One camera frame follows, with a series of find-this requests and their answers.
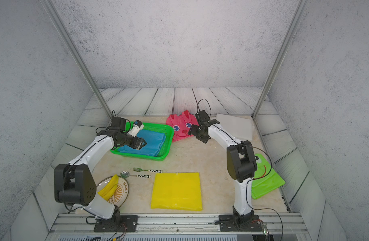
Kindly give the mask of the pink bunny raincoat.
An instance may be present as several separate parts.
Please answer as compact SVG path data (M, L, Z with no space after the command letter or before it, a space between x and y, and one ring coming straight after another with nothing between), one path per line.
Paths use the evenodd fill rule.
M174 129L172 142L191 137L191 135L188 134L190 128L192 125L198 125L195 116L188 110L183 111L180 115L170 115L166 120L166 124Z

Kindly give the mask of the blue raincoat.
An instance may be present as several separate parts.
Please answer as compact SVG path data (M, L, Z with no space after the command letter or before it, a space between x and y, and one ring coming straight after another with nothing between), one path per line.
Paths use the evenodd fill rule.
M115 154L137 154L144 156L156 157L164 144L166 135L164 133L154 132L150 130L140 130L137 137L143 138L147 144L140 150L132 149L129 146L119 147L113 153Z

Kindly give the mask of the green plastic basket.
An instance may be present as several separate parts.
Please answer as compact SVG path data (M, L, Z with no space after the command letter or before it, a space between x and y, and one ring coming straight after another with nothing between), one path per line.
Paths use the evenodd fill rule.
M156 157L137 155L137 154L119 154L119 155L122 155L124 157L131 157L131 158L147 159L147 160L153 160L153 161L163 161L169 154L173 135L174 135L174 129L171 126L163 125L163 124L154 124L154 123L143 123L143 124L144 124L143 130L150 130L154 132L164 133L166 135L166 139L158 155Z

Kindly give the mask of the yellow raincoat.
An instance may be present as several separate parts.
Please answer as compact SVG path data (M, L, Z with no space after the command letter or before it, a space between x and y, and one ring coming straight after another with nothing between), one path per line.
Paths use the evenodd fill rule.
M202 211L200 174L156 174L151 196L151 208Z

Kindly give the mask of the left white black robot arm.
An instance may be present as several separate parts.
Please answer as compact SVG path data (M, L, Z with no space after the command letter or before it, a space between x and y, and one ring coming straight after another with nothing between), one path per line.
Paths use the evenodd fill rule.
M125 118L113 117L111 125L100 130L81 154L54 169L55 201L65 207L81 207L97 219L112 220L119 208L97 194L91 173L109 150L122 146L140 150L146 146L147 142L137 136L143 128L144 124L140 120L131 124Z

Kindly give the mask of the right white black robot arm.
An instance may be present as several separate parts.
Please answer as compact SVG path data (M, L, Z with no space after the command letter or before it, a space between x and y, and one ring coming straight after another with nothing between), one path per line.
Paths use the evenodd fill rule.
M226 149L227 171L234 180L235 202L233 215L243 222L254 218L251 204L251 187L257 171L257 157L250 141L242 141L228 133L217 120L192 125L188 132L203 143L209 139L217 141Z

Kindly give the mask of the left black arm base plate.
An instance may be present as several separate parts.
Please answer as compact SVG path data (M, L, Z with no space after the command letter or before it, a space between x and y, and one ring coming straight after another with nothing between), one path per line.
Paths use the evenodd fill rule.
M109 220L96 220L95 233L134 233L138 223L137 215L121 215Z

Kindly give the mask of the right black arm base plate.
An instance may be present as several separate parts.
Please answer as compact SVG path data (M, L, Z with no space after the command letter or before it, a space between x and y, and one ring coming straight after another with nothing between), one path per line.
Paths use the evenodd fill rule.
M261 232L263 226L259 220L259 216L255 214L237 215L226 214L219 215L219 219L215 221L221 232Z

